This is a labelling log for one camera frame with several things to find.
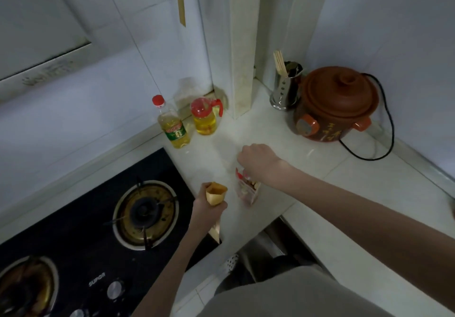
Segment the brown clay cooker lid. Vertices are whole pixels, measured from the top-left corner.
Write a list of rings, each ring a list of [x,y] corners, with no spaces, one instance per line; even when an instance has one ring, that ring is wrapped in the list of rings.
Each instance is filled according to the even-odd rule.
[[[351,68],[329,66],[309,73],[301,86],[308,106],[336,118],[370,116],[378,107],[377,88]]]

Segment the person's left hand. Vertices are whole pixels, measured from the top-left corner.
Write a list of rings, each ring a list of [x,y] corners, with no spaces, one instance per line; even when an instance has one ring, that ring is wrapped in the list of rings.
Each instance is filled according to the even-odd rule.
[[[211,184],[212,182],[201,184],[200,191],[193,203],[188,233],[197,238],[203,238],[210,231],[228,206],[224,200],[215,206],[208,202],[206,190]]]

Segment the person's right hand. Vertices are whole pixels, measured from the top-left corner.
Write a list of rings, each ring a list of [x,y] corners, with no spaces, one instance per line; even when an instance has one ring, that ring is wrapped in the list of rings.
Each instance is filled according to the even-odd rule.
[[[253,180],[279,190],[290,170],[287,161],[279,158],[265,144],[243,146],[237,155],[237,161]]]

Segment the grey shirt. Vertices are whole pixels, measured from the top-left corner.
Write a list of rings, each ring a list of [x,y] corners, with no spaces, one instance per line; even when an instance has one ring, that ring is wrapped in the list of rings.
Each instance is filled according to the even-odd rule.
[[[197,317],[394,317],[316,267],[216,294]]]

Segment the bundle of wooden chopsticks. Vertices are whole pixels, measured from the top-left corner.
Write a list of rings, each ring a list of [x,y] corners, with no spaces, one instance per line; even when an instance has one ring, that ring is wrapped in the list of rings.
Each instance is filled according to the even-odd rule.
[[[288,77],[287,68],[280,50],[274,50],[273,57],[277,73],[284,78]]]

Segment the brown clay slow cooker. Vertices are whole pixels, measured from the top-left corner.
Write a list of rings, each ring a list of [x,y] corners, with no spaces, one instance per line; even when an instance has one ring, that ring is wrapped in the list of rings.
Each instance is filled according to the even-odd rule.
[[[350,130],[362,132],[371,125],[370,116],[372,114],[358,119],[336,118],[308,106],[302,97],[303,81],[299,84],[300,98],[293,112],[293,123],[298,134],[317,142],[337,142]]]

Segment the black glass gas stove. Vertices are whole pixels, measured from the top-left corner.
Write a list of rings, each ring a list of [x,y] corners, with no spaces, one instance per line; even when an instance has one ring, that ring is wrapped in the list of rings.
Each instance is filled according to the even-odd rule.
[[[122,195],[138,181],[156,180],[177,194],[180,213],[171,234],[150,251],[132,251],[115,238],[112,220]],[[60,278],[50,317],[129,317],[174,255],[191,218],[194,196],[164,148],[123,170],[31,227],[0,244],[0,271],[26,256],[49,257]],[[111,282],[125,292],[109,300]]]

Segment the white dotted slipper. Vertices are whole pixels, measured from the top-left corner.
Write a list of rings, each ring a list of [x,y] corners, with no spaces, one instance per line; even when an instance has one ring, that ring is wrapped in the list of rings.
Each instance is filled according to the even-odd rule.
[[[219,273],[223,275],[230,274],[237,266],[239,255],[237,253],[230,256],[219,269]]]

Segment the round gas burner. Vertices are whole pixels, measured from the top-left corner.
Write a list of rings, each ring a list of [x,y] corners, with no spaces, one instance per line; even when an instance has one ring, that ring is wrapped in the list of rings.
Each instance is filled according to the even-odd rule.
[[[59,288],[49,257],[20,258],[0,271],[0,317],[50,317]]]
[[[118,200],[112,220],[117,241],[132,251],[150,251],[168,238],[180,213],[177,194],[162,181],[138,181]]]

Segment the glass oil dispenser red lid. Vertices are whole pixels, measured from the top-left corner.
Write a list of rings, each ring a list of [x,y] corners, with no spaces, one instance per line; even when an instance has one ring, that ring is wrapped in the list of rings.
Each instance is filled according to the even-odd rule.
[[[190,104],[191,114],[195,123],[196,131],[208,136],[217,130],[217,117],[221,118],[224,113],[223,103],[220,99],[199,97]]]

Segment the person's left forearm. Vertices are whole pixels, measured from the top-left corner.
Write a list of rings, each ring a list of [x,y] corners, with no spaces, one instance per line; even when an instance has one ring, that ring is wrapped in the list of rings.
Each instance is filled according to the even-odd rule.
[[[153,283],[131,317],[170,317],[173,304],[185,274],[186,268],[196,248],[218,221],[219,217],[191,221],[179,246]]]

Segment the clear plastic packet red top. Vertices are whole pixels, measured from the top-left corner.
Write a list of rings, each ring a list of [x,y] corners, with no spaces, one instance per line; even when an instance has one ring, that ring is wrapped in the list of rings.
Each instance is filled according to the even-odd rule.
[[[236,177],[236,192],[237,196],[245,202],[247,205],[253,205],[253,203],[256,201],[260,186],[249,186],[246,183],[242,182],[239,179],[239,167],[236,167],[235,170],[235,177]]]

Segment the person's right forearm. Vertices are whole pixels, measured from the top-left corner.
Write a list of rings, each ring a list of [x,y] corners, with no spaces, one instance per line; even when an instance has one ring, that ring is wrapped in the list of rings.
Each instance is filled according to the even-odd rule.
[[[292,196],[420,291],[455,312],[455,239],[279,159],[276,188]]]

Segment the metal chopstick holder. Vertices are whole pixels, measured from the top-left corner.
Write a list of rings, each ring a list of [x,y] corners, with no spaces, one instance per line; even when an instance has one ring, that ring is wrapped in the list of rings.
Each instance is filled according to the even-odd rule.
[[[304,79],[302,65],[295,61],[285,61],[288,77],[275,75],[274,90],[269,101],[272,107],[281,111],[290,111],[296,107],[300,98],[299,84]]]

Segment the yellow paper packet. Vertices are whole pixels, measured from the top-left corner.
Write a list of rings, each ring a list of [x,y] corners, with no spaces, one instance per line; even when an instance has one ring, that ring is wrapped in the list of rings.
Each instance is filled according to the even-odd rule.
[[[224,201],[227,191],[228,188],[226,186],[217,182],[211,182],[206,188],[206,199],[211,206],[220,205]],[[221,244],[220,221],[221,218],[217,220],[208,233],[217,244]]]

